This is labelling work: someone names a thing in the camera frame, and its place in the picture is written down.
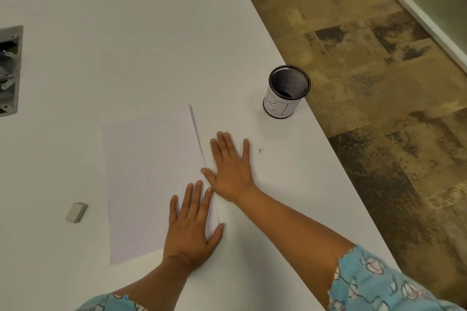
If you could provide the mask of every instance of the floor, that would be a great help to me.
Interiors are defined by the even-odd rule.
[[[467,76],[395,0],[251,0],[401,270],[467,305]]]

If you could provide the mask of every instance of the small rectangular block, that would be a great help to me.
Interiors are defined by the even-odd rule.
[[[87,207],[88,205],[86,203],[73,203],[72,208],[65,217],[66,221],[72,222],[73,224],[79,222]]]

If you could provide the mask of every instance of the white table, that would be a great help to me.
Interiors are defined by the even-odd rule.
[[[395,266],[305,101],[289,119],[265,113],[268,75],[283,59],[249,0],[0,0],[0,8],[0,27],[25,26],[19,112],[0,118],[4,309],[72,310],[160,262],[156,251],[110,265],[100,128],[186,103],[208,166],[216,131],[240,147],[250,138],[263,190]],[[72,225],[64,217],[76,201],[90,206]],[[216,205],[224,239],[178,310],[320,309],[260,231],[235,206]]]

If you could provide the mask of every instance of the black metal rim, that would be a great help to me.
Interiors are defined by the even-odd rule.
[[[294,110],[294,111],[293,111],[291,114],[289,114],[287,117],[274,117],[271,113],[268,112],[268,110],[266,110],[266,107],[264,106],[264,99],[263,99],[263,108],[264,108],[264,111],[265,111],[268,115],[270,115],[272,118],[275,118],[275,119],[286,119],[286,118],[289,118],[291,115],[293,115],[294,112],[295,112],[295,110]]]
[[[271,83],[271,78],[272,78],[272,74],[274,74],[277,70],[281,69],[281,68],[294,68],[294,69],[297,69],[299,72],[302,72],[303,74],[305,74],[305,77],[308,81],[308,89],[307,91],[305,92],[305,94],[303,96],[299,96],[299,97],[284,97],[282,96],[281,94],[279,94],[276,89],[274,89],[272,87],[272,83]],[[308,76],[308,74],[303,70],[303,69],[300,69],[298,66],[288,66],[288,65],[285,65],[285,66],[278,66],[276,69],[274,69],[271,74],[269,74],[269,88],[274,91],[274,93],[279,96],[281,99],[284,99],[284,100],[299,100],[299,99],[302,99],[303,97],[305,97],[308,92],[310,92],[310,89],[312,87],[312,82],[310,81],[310,77]]]

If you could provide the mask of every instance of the paper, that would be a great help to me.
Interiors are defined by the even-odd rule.
[[[110,261],[121,263],[164,246],[169,202],[182,204],[187,184],[203,180],[205,166],[191,106],[102,128]],[[214,199],[206,234],[219,224]]]

